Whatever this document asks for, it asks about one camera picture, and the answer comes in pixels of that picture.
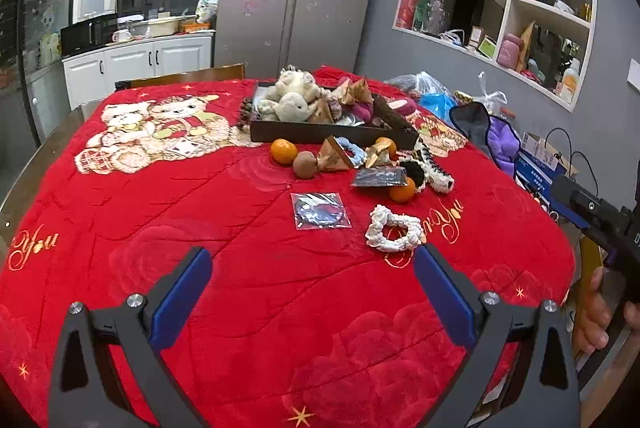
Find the person's right hand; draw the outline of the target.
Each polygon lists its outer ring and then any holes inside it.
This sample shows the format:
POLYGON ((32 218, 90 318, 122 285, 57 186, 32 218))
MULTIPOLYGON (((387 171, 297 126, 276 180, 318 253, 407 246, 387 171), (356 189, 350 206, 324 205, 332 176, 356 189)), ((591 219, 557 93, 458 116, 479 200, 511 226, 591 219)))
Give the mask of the person's right hand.
POLYGON ((592 354, 608 344, 606 329, 612 321, 613 313, 600 292, 604 274, 605 270, 599 266, 591 275, 584 306, 577 314, 573 330, 575 352, 592 354))

